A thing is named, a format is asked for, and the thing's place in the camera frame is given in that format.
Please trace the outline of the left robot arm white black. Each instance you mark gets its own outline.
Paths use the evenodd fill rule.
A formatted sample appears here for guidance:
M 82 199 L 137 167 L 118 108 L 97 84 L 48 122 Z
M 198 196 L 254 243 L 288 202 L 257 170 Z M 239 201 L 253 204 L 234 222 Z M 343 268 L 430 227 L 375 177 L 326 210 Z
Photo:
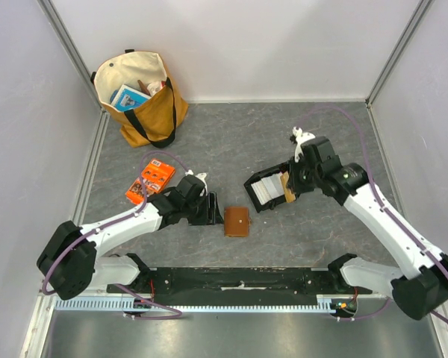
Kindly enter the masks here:
M 142 204 L 92 224 L 61 223 L 41 255 L 42 293 L 69 300 L 91 289 L 121 284 L 139 293 L 149 286 L 147 266 L 136 254 L 110 257 L 108 252 L 182 219 L 193 226 L 223 224 L 215 192 L 206 175 L 187 173 L 176 186 L 153 194 Z

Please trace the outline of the brown leather card holder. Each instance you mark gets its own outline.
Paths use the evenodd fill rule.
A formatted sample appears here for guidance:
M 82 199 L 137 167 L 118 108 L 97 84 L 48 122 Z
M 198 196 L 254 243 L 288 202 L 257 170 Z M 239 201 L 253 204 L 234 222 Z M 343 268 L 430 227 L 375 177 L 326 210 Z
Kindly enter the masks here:
M 251 218 L 248 207 L 226 207 L 224 210 L 224 234 L 227 237 L 247 237 Z

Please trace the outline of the tan credit card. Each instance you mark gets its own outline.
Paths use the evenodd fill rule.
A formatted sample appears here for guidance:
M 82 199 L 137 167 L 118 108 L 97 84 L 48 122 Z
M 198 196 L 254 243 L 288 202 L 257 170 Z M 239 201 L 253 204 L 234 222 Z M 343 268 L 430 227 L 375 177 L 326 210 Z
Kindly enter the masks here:
M 280 181 L 284 192 L 284 197 L 287 203 L 292 203 L 296 200 L 296 195 L 293 193 L 292 189 L 288 186 L 290 176 L 288 172 L 281 174 Z

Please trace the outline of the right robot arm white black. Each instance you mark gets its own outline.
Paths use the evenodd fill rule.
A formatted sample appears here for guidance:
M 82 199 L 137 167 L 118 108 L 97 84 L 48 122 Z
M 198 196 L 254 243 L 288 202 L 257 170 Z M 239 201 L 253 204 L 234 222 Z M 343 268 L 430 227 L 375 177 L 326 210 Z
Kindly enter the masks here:
M 329 264 L 330 290 L 341 294 L 352 286 L 369 289 L 392 299 L 414 320 L 447 302 L 448 254 L 396 211 L 364 168 L 342 165 L 328 138 L 296 128 L 290 140 L 296 147 L 288 189 L 295 196 L 320 189 L 359 219 L 396 263 L 385 266 L 345 254 Z

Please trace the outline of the black card box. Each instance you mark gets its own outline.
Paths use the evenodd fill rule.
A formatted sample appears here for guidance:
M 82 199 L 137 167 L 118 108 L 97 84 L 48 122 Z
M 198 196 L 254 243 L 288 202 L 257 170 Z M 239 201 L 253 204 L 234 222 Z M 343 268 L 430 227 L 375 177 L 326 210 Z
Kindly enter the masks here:
M 254 173 L 243 186 L 256 212 L 260 213 L 294 202 L 299 197 L 287 187 L 288 183 L 290 164 L 284 162 Z

